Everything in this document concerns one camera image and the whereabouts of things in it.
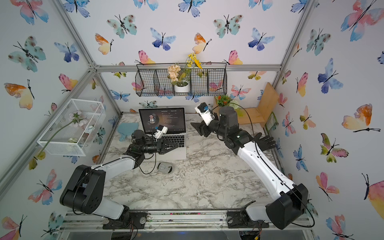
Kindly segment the grey wireless mouse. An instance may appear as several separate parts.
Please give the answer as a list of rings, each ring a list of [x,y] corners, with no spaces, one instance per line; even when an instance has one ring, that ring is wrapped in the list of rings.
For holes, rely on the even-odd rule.
[[[161,172],[163,174],[170,174],[173,172],[174,167],[170,163],[161,162],[161,163],[159,163],[157,169],[159,172]]]

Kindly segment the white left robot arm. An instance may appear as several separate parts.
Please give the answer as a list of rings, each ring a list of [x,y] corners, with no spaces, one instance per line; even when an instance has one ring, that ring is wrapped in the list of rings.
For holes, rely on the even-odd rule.
[[[106,181],[130,170],[138,168],[145,154],[164,155],[178,148],[176,143],[167,140],[130,144],[122,157],[94,166],[78,166],[61,197],[60,204],[72,209],[75,214],[93,214],[128,223],[131,220],[128,207],[104,197]]]

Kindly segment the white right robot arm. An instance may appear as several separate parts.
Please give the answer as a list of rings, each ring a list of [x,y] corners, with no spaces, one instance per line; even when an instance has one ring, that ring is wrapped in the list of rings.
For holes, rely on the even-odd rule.
[[[222,107],[216,115],[206,103],[202,103],[195,110],[203,119],[200,123],[191,124],[199,135],[216,134],[220,137],[227,148],[255,172],[272,198],[270,203],[247,205],[246,216],[254,222],[269,221],[280,230],[294,224],[307,210],[308,189],[303,184],[295,184],[272,164],[262,152],[266,146],[260,139],[240,129],[234,108]]]

